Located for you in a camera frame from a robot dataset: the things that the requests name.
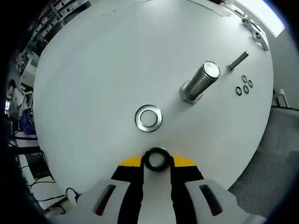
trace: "flat washer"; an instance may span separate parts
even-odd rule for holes
[[[245,92],[246,94],[249,93],[249,88],[248,88],[247,85],[244,85],[244,86],[243,86],[243,90],[244,90],[244,92]]]
[[[250,86],[250,88],[253,87],[253,83],[252,83],[252,81],[250,79],[248,79],[248,85]]]
[[[154,114],[157,117],[156,122],[152,126],[146,126],[141,121],[141,115],[146,111],[154,112]],[[163,121],[163,117],[162,117],[161,110],[153,105],[144,105],[144,106],[140,107],[135,114],[135,124],[141,131],[144,131],[144,132],[153,132],[153,131],[157,130],[161,126],[162,121]]]
[[[162,155],[164,157],[163,163],[160,166],[158,166],[158,167],[153,166],[150,163],[150,156],[153,153],[158,153],[158,154],[160,154],[160,155]],[[153,147],[153,148],[150,148],[148,151],[146,151],[146,153],[143,156],[143,161],[144,161],[145,166],[149,170],[155,171],[155,172],[161,172],[161,171],[164,171],[170,165],[171,156],[169,155],[169,153],[164,148]]]
[[[238,96],[242,95],[242,89],[240,86],[236,85],[235,92]]]
[[[243,80],[244,83],[247,83],[247,77],[246,76],[241,75],[241,78],[242,78],[242,80]]]

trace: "white round table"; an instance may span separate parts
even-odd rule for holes
[[[195,161],[205,178],[228,189],[267,124],[270,51],[234,14],[221,17],[186,0],[116,2],[99,2],[70,21],[45,48],[36,70],[37,136],[59,187],[85,192],[109,179],[126,158],[162,146]],[[229,73],[226,66],[244,51],[249,56]],[[180,86],[207,60],[218,64],[220,78],[195,105],[182,102]],[[241,75],[254,86],[238,96]],[[143,105],[162,111],[154,132],[135,125]],[[146,174],[145,182],[154,175]]]

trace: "gray mesh floor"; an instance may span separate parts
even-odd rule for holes
[[[229,189],[248,213],[268,217],[283,198],[299,166],[299,152],[287,156],[257,151]]]

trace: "o-ring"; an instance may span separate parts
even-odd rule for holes
[[[235,92],[236,92],[236,94],[238,94],[239,96],[242,95],[242,89],[241,89],[241,87],[237,85],[237,86],[235,87]]]
[[[247,85],[244,85],[244,86],[243,86],[243,89],[244,89],[244,92],[245,92],[246,94],[249,93],[249,88],[248,88]]]
[[[153,153],[158,153],[164,157],[163,163],[158,167],[155,167],[155,166],[151,165],[151,163],[150,163],[150,156]],[[170,165],[171,156],[165,149],[163,149],[161,147],[153,147],[153,148],[150,148],[148,151],[146,151],[146,153],[143,156],[143,161],[144,161],[145,166],[149,170],[155,171],[155,172],[161,172],[161,171],[165,170]]]
[[[252,83],[252,81],[249,79],[248,80],[248,85],[252,88],[253,87],[253,83]]]
[[[246,78],[246,76],[241,75],[241,78],[242,78],[243,82],[247,83],[247,78]]]

